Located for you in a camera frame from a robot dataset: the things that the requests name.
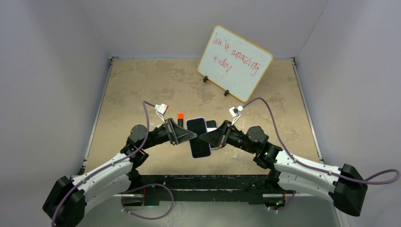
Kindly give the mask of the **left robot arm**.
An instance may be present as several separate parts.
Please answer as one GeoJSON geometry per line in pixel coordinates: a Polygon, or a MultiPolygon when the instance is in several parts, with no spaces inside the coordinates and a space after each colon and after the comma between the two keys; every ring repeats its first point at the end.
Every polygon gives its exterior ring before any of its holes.
{"type": "Polygon", "coordinates": [[[120,153],[96,169],[73,178],[63,176],[54,184],[43,211],[53,227],[75,227],[91,209],[115,194],[136,193],[141,187],[137,168],[149,157],[145,149],[170,142],[181,144],[197,138],[169,118],[160,127],[149,131],[144,125],[131,129],[120,153]]]}

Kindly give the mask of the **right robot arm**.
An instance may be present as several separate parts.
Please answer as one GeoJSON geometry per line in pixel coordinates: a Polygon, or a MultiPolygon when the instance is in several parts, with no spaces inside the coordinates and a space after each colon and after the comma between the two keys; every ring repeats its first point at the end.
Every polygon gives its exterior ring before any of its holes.
{"type": "Polygon", "coordinates": [[[297,191],[332,201],[335,208],[359,217],[368,189],[361,183],[362,176],[349,164],[342,167],[317,163],[288,152],[268,141],[260,126],[253,126],[246,133],[238,130],[230,121],[224,121],[217,129],[199,138],[213,146],[231,145],[254,154],[253,161],[270,173],[265,180],[270,192],[297,191]]]}

